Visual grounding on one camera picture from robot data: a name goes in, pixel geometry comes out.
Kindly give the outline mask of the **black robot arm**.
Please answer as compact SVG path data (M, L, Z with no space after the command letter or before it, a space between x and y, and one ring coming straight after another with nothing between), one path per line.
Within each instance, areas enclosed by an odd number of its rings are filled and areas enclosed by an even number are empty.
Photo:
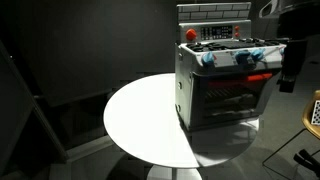
M277 39L286 44L279 91L292 93L305 62L307 38L320 34L320 0L270 0L260 18L277 18Z

